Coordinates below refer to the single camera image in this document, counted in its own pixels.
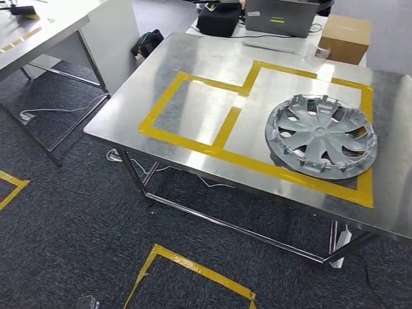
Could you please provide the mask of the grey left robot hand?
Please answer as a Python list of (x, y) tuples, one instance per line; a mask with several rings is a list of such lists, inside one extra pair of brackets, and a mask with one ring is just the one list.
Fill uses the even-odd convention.
[(100, 302), (93, 295), (86, 295), (78, 298), (76, 309), (99, 309)]

